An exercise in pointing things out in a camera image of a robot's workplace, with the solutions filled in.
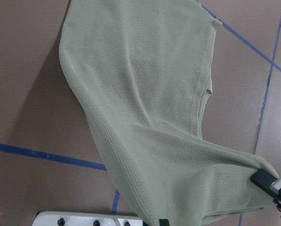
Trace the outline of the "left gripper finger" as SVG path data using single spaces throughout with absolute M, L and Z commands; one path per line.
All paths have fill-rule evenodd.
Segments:
M 159 219 L 159 226 L 169 226 L 169 221 L 167 219 Z

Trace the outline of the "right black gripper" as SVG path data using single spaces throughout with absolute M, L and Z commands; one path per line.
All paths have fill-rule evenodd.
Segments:
M 264 169 L 258 169 L 250 181 L 268 194 L 276 194 L 277 209 L 281 213 L 281 178 L 276 178 Z

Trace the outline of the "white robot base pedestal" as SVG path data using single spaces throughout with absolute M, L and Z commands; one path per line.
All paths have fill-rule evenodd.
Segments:
M 78 212 L 40 212 L 32 226 L 142 226 L 139 217 Z

